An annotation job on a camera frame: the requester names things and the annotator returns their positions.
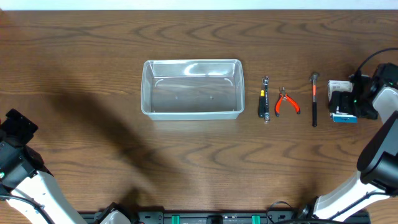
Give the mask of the white blue tool box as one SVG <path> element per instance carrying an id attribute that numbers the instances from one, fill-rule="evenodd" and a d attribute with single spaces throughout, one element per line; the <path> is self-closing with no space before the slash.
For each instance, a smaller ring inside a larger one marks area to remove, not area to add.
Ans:
<path id="1" fill-rule="evenodd" d="M 328 84 L 328 100 L 329 100 L 329 105 L 331 106 L 333 104 L 332 102 L 332 94 L 334 92 L 352 92 L 353 89 L 353 84 L 349 81 L 343 81 L 343 80 L 329 80 Z M 339 101 L 336 102 L 336 111 L 333 112 L 331 108 L 329 108 L 330 111 L 330 118 L 335 122 L 335 123 L 357 123 L 358 119 L 352 114 L 345 113 L 345 112 L 340 112 L 340 106 L 338 105 Z"/>

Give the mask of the clear plastic container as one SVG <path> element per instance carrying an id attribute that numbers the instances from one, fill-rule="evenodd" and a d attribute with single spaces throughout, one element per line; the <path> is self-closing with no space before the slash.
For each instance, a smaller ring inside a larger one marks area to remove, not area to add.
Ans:
<path id="1" fill-rule="evenodd" d="M 238 59 L 148 60 L 141 111 L 154 121 L 236 119 L 245 107 Z"/>

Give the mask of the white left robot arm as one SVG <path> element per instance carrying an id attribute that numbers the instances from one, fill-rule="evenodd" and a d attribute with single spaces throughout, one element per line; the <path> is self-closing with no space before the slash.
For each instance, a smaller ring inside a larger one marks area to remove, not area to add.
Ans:
<path id="1" fill-rule="evenodd" d="M 62 193 L 42 156 L 27 143 L 36 124 L 15 109 L 1 123 L 1 200 L 31 223 L 85 223 Z"/>

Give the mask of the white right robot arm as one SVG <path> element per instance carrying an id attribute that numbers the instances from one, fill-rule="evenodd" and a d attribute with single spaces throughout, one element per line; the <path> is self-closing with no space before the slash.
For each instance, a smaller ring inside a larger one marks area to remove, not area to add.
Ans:
<path id="1" fill-rule="evenodd" d="M 304 206 L 297 218 L 343 222 L 374 202 L 397 196 L 397 65 L 380 64 L 362 99 L 372 101 L 382 127 L 360 154 L 353 176 Z"/>

